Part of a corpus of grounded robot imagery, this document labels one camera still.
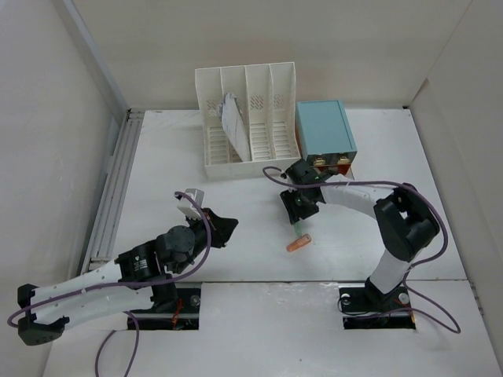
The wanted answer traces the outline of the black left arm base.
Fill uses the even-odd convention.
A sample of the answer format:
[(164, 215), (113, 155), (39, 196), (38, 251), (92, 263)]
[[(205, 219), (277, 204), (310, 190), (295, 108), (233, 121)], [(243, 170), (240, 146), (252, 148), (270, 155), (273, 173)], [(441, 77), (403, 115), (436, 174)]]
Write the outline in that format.
[(176, 283), (177, 298), (162, 309), (138, 309), (136, 317), (142, 331), (195, 331), (200, 325), (201, 283)]

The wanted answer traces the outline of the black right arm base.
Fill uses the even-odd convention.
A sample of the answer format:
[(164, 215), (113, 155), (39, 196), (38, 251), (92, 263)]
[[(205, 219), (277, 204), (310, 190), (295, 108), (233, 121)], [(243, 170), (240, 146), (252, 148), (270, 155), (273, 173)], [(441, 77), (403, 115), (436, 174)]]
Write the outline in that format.
[(375, 288), (369, 279), (339, 286), (337, 308), (343, 314), (345, 330), (415, 330), (409, 307), (409, 292), (402, 283), (387, 294)]

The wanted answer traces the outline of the teal mini drawer cabinet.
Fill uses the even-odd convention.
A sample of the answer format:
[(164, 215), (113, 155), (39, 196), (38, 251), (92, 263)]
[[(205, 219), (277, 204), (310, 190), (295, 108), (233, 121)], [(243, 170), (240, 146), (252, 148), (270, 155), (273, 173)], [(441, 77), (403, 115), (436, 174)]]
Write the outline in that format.
[(358, 152), (342, 100), (297, 102), (296, 137), (302, 158), (320, 170), (345, 175)]

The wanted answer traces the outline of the orange usb stick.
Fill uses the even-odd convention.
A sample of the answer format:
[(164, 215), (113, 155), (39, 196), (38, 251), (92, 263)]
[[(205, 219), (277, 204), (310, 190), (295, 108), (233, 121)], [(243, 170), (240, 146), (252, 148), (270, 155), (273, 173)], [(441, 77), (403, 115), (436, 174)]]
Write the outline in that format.
[(311, 243), (312, 238), (309, 234), (304, 234), (300, 238), (292, 241), (287, 247), (287, 252), (294, 252), (299, 250), (302, 247), (305, 247), (307, 244)]

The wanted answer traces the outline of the white paper booklet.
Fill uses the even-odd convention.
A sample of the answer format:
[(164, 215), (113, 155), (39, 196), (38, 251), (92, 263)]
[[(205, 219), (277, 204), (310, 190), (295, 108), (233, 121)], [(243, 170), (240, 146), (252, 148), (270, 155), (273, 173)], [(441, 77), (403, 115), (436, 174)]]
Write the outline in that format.
[(252, 156), (244, 120), (233, 93), (225, 93), (217, 107), (217, 116), (223, 131), (242, 162), (251, 162)]

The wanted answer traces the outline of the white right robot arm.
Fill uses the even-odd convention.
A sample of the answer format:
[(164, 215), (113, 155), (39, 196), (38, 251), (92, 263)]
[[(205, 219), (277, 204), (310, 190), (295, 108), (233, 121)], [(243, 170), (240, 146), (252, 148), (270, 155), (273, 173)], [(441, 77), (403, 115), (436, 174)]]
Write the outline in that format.
[(365, 303), (373, 309), (391, 302), (417, 254), (440, 231), (431, 209), (411, 185), (356, 185), (342, 174), (319, 172), (302, 159), (281, 177), (293, 185), (280, 194), (293, 225), (317, 214), (320, 203), (340, 205), (376, 221), (384, 253), (364, 288)]

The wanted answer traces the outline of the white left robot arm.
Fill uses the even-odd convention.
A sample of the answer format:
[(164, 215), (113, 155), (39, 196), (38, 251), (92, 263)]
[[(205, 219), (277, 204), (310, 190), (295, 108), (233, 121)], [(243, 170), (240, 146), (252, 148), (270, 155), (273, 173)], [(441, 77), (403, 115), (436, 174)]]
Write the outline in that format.
[(18, 287), (21, 312), (10, 321), (17, 334), (26, 345), (38, 346), (60, 338), (66, 329), (110, 314), (168, 311), (178, 298), (176, 281), (194, 274), (210, 249), (225, 247), (239, 223), (209, 208), (203, 214), (89, 273), (51, 287)]

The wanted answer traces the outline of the green capsule case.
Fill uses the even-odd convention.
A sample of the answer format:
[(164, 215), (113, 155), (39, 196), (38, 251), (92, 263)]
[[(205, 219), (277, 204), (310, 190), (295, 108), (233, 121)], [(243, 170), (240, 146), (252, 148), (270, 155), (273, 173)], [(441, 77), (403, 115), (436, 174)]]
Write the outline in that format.
[(293, 225), (293, 228), (294, 228), (294, 231), (295, 231), (296, 237), (297, 237), (297, 238), (300, 238), (300, 237), (303, 235), (303, 227), (302, 227), (302, 224), (301, 224), (300, 222), (296, 222), (296, 223)]

